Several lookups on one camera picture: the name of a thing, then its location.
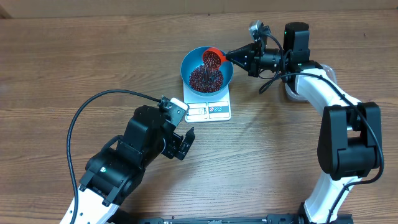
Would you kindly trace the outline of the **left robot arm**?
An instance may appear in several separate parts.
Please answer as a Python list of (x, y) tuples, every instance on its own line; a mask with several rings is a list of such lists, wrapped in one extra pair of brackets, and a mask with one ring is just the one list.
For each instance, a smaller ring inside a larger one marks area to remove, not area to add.
[(175, 99), (159, 107), (138, 107), (123, 135), (109, 140), (86, 164), (77, 195), (62, 223), (106, 223), (142, 182), (147, 166), (159, 155), (183, 160), (195, 134), (176, 134), (189, 106)]

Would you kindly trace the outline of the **red measuring scoop blue handle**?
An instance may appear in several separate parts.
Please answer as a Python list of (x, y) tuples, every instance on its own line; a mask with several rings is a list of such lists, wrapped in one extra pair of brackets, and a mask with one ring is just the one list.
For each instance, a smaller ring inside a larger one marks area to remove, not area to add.
[(216, 54), (220, 57), (220, 59), (221, 59), (221, 65), (222, 65), (224, 62), (227, 61), (227, 59), (226, 59), (225, 55), (223, 54), (223, 52), (222, 52), (221, 50), (217, 49), (217, 48), (210, 47), (210, 48), (206, 49), (205, 52), (206, 52), (206, 51), (213, 51), (214, 53), (216, 53)]

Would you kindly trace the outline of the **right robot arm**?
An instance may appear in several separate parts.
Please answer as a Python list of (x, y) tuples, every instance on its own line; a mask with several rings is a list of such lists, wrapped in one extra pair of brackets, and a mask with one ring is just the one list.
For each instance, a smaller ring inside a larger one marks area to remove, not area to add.
[(384, 171), (381, 110), (375, 102), (362, 103), (345, 93), (328, 77), (326, 69), (310, 60), (309, 25), (290, 22), (284, 41), (267, 48), (276, 38), (261, 21), (249, 27), (253, 43), (226, 54), (228, 61), (258, 77), (269, 70), (274, 77), (263, 93), (281, 79), (293, 94), (309, 102), (322, 116), (317, 157), (322, 169), (315, 188), (297, 215), (286, 215), (292, 223), (351, 223), (338, 210), (355, 185), (377, 181)]

